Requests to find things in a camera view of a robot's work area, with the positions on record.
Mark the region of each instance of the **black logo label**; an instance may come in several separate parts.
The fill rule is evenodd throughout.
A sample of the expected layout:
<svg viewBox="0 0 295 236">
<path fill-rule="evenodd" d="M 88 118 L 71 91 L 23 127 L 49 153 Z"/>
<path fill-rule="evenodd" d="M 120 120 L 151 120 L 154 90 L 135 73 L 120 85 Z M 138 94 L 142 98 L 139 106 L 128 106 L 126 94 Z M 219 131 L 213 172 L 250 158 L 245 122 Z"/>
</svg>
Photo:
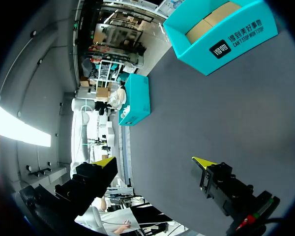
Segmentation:
<svg viewBox="0 0 295 236">
<path fill-rule="evenodd" d="M 231 48 L 227 45 L 225 40 L 219 41 L 217 44 L 210 48 L 210 52 L 212 52 L 212 54 L 215 55 L 217 59 L 222 58 L 230 51 Z"/>
</svg>

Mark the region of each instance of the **wall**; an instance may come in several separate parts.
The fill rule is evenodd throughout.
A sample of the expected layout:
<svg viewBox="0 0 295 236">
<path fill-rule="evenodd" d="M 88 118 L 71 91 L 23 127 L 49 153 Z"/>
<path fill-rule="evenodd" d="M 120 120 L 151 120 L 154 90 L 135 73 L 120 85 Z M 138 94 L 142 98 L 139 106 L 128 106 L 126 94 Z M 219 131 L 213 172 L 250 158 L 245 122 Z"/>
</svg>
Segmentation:
<svg viewBox="0 0 295 236">
<path fill-rule="evenodd" d="M 76 8 L 76 3 L 75 0 L 46 2 L 18 34 L 0 71 L 1 87 L 13 60 L 30 39 L 30 32 L 37 30 L 37 36 L 24 49 L 5 81 L 0 106 L 15 117 L 21 111 L 20 120 L 50 134 L 52 140 L 51 147 L 37 148 L 0 138 L 0 167 L 15 190 L 21 188 L 20 181 L 24 186 L 24 179 L 28 177 L 26 165 L 38 170 L 38 156 L 41 168 L 47 167 L 47 161 L 55 167 L 59 150 L 71 159 L 68 137 L 71 136 L 72 118 L 68 114 L 66 125 L 60 129 L 59 104 L 63 101 L 64 92 L 73 94 L 77 86 L 70 55 L 75 12 L 72 9 Z M 43 59 L 41 65 L 37 65 L 39 59 Z"/>
</svg>

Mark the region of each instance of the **person's hand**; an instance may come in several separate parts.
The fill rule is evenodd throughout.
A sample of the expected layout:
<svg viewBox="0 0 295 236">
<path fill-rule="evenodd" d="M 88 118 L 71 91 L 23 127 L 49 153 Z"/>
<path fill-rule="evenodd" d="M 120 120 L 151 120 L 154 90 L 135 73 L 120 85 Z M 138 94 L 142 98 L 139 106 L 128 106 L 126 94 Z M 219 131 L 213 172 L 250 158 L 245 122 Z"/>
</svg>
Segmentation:
<svg viewBox="0 0 295 236">
<path fill-rule="evenodd" d="M 122 226 L 122 228 L 123 228 L 124 230 L 126 230 L 126 229 L 130 229 L 130 227 L 131 227 L 131 222 L 130 222 L 129 220 L 126 220 L 126 221 L 124 222 L 124 225 Z"/>
</svg>

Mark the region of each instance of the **gray table surface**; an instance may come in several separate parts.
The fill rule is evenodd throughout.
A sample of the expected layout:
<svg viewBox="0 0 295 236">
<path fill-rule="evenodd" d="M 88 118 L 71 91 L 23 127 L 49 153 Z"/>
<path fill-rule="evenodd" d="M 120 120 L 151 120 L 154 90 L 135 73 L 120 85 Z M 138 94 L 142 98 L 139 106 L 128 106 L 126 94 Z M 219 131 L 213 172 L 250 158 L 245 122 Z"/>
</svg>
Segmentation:
<svg viewBox="0 0 295 236">
<path fill-rule="evenodd" d="M 233 167 L 254 194 L 295 200 L 295 43 L 286 30 L 204 76 L 171 48 L 149 74 L 151 115 L 130 129 L 135 190 L 206 236 L 232 222 L 206 199 L 192 156 Z"/>
</svg>

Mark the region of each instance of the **teal cardboard box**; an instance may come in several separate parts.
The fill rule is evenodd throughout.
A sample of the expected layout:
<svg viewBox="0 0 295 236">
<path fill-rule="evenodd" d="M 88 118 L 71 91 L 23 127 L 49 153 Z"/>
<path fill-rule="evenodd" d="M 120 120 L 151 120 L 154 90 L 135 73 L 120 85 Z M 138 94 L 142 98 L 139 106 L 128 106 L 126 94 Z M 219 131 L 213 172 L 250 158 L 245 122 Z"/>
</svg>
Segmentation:
<svg viewBox="0 0 295 236">
<path fill-rule="evenodd" d="M 133 126 L 151 114 L 149 102 L 148 77 L 130 74 L 124 85 L 127 101 L 119 111 L 119 125 Z M 122 116 L 123 109 L 130 106 L 126 116 Z"/>
<path fill-rule="evenodd" d="M 263 0 L 185 0 L 164 28 L 177 58 L 205 75 L 278 34 Z"/>
</svg>

